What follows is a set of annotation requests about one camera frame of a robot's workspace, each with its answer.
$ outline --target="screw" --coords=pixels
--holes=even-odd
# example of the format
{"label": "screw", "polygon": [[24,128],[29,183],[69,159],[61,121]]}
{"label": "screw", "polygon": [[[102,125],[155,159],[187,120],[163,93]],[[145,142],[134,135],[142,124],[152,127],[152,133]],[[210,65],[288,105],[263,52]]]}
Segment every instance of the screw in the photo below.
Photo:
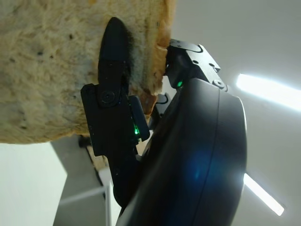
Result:
{"label": "screw", "polygon": [[115,99],[115,94],[112,91],[104,91],[101,95],[102,102],[105,104],[110,104]]}
{"label": "screw", "polygon": [[217,86],[218,88],[220,88],[220,89],[225,88],[225,84],[224,84],[222,81],[220,81],[220,80],[214,80],[214,81],[213,81],[213,84],[214,84],[215,86]]}

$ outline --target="white ceiling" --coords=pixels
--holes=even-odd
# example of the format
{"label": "white ceiling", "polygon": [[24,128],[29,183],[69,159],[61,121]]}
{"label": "white ceiling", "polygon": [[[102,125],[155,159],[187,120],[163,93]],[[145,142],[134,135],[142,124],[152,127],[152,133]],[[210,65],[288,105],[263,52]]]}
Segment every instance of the white ceiling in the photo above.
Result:
{"label": "white ceiling", "polygon": [[[301,90],[300,10],[300,0],[178,0],[172,37],[205,46],[233,88],[245,73]],[[232,225],[300,226],[301,113],[235,92],[246,109],[248,173],[285,211],[278,217],[245,188]]]}

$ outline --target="fluorescent light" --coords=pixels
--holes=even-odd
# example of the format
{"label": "fluorescent light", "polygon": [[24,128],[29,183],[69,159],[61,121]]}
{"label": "fluorescent light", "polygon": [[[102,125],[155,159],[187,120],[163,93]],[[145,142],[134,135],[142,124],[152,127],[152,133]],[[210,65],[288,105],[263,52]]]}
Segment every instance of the fluorescent light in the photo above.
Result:
{"label": "fluorescent light", "polygon": [[301,90],[245,74],[239,75],[236,85],[243,91],[301,111]]}
{"label": "fluorescent light", "polygon": [[244,175],[244,184],[278,216],[283,214],[284,208],[246,173]]}

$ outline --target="white wall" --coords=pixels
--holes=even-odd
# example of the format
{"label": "white wall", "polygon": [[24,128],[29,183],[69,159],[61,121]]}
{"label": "white wall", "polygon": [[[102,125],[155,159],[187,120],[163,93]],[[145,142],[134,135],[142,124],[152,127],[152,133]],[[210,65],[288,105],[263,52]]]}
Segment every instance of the white wall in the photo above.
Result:
{"label": "white wall", "polygon": [[52,226],[66,177],[50,143],[0,144],[0,225]]}
{"label": "white wall", "polygon": [[[172,37],[205,46],[232,87],[246,73],[301,89],[300,9],[299,0],[178,0]],[[299,226],[301,115],[236,93],[246,108],[248,172],[285,212],[278,217],[246,188],[233,225]]]}

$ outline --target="green led light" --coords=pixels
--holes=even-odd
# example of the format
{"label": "green led light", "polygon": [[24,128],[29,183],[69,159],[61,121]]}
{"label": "green led light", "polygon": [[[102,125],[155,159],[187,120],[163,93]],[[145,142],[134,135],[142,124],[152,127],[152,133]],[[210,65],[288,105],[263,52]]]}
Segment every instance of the green led light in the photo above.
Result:
{"label": "green led light", "polygon": [[135,134],[138,135],[139,134],[139,129],[136,125],[134,125],[134,128],[135,128]]}
{"label": "green led light", "polygon": [[180,81],[180,82],[178,82],[178,87],[181,87],[181,85],[183,84],[183,82],[182,81]]}

